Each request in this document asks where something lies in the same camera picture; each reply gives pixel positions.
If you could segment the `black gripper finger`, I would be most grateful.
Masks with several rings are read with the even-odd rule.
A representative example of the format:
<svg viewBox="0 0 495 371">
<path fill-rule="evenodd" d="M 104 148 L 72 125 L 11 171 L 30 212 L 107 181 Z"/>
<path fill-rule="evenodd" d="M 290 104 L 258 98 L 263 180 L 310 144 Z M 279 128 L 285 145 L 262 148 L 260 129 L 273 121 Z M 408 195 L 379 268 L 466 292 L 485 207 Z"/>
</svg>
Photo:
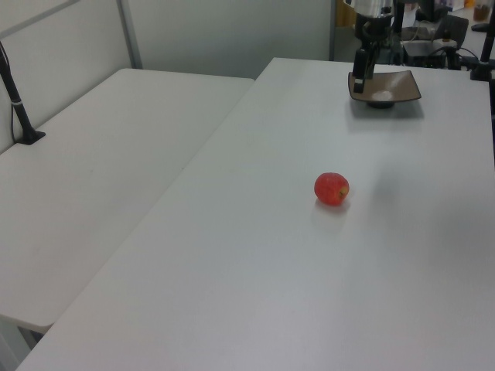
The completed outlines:
<svg viewBox="0 0 495 371">
<path fill-rule="evenodd" d="M 355 53 L 353 72 L 353 92 L 361 94 L 364 92 L 364 84 L 367 74 L 368 51 L 359 49 Z"/>
<path fill-rule="evenodd" d="M 367 61 L 367 79 L 372 79 L 374 75 L 374 68 L 379 57 L 379 42 L 374 42 L 370 44 L 368 50 L 368 61 Z"/>
</svg>

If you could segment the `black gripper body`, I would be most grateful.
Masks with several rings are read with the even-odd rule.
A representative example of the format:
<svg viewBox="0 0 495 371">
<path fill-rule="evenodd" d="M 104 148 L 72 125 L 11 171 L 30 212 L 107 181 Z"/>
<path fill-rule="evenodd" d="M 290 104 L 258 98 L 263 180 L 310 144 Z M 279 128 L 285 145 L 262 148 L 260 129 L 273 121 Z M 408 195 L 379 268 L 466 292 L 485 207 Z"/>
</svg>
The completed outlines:
<svg viewBox="0 0 495 371">
<path fill-rule="evenodd" d="M 390 28 L 391 15 L 373 17 L 357 13 L 354 35 L 360 41 L 360 49 L 369 50 L 388 37 Z"/>
</svg>

